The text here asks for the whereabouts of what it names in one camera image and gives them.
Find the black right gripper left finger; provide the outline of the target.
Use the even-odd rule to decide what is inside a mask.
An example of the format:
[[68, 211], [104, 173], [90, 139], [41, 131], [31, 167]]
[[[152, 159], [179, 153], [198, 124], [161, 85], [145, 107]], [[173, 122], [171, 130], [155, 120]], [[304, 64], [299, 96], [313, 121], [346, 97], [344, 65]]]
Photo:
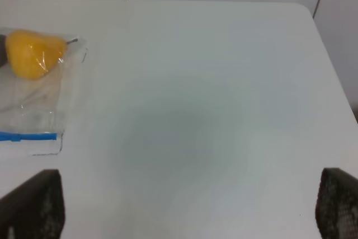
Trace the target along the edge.
[[64, 224], [58, 170], [43, 170], [1, 198], [1, 238], [60, 238]]

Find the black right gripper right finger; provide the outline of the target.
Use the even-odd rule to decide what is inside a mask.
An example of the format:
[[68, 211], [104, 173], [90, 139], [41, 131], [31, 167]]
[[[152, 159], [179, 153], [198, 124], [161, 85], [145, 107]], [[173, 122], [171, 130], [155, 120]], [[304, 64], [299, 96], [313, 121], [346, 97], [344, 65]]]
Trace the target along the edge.
[[339, 168], [324, 168], [315, 219], [322, 238], [357, 238], [357, 178]]

